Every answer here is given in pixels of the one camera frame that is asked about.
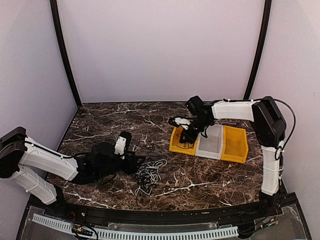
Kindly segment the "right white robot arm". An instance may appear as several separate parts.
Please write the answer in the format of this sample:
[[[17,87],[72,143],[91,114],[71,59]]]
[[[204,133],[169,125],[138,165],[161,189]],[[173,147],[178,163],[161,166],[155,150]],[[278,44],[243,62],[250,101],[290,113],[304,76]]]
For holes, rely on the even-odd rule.
[[[190,98],[186,106],[191,117],[174,116],[169,124],[182,127],[179,143],[194,144],[198,136],[208,138],[207,129],[216,120],[250,121],[263,155],[263,178],[255,213],[266,217],[281,201],[281,179],[284,168],[283,151],[289,140],[285,136],[287,124],[271,96],[251,100],[215,100],[203,102],[199,96]]]

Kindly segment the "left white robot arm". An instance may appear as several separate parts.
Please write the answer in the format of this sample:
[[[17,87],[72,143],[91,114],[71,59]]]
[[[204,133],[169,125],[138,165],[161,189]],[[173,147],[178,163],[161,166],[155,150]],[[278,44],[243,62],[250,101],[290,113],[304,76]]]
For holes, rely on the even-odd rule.
[[[77,185],[92,184],[117,172],[132,175],[145,162],[145,156],[129,150],[132,134],[122,131],[114,144],[100,142],[89,152],[65,155],[49,149],[27,136],[19,126],[0,138],[0,177],[21,186],[37,197],[60,218],[67,218],[70,206],[62,190],[46,182],[37,168]]]

